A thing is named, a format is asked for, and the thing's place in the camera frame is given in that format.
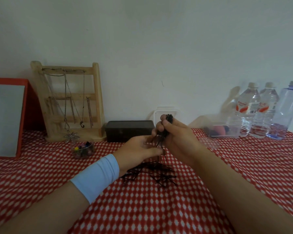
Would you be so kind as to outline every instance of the small glass jar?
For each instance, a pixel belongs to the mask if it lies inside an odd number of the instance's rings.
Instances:
[[[71,142],[71,152],[74,158],[81,159],[92,156],[95,153],[94,142]]]

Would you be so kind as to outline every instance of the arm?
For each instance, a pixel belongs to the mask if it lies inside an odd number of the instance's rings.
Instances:
[[[200,176],[237,233],[293,233],[290,214],[201,145],[190,128],[175,119],[170,124],[165,117],[156,128],[170,132],[166,147]]]
[[[158,156],[160,148],[145,145],[148,136],[131,138],[71,181],[47,195],[0,227],[0,234],[65,233],[99,194],[144,159]]]

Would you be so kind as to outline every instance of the tablecloth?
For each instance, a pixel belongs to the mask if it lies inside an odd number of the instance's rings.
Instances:
[[[205,136],[202,130],[193,132],[198,138]],[[217,156],[293,216],[293,133],[282,141],[247,136],[218,142]],[[0,225],[121,145],[96,142],[94,156],[76,160],[68,144],[47,143],[42,132],[25,131],[21,158],[0,159]],[[178,186],[159,189],[148,174],[126,186],[118,179],[68,233],[234,233],[193,170],[169,152],[167,164],[176,170]]]

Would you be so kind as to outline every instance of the pendant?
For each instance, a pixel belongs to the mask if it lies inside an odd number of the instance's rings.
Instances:
[[[67,132],[68,132],[68,134],[67,134],[66,136],[63,137],[63,138],[66,139],[65,143],[68,143],[68,142],[71,142],[71,141],[73,141],[73,140],[77,140],[77,139],[80,138],[80,137],[77,135],[78,133],[74,133],[74,132],[70,133],[69,131],[67,131]]]

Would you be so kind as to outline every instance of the light blue wristband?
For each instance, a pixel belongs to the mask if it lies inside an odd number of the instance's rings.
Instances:
[[[119,176],[119,166],[113,154],[106,155],[70,181],[91,204]]]

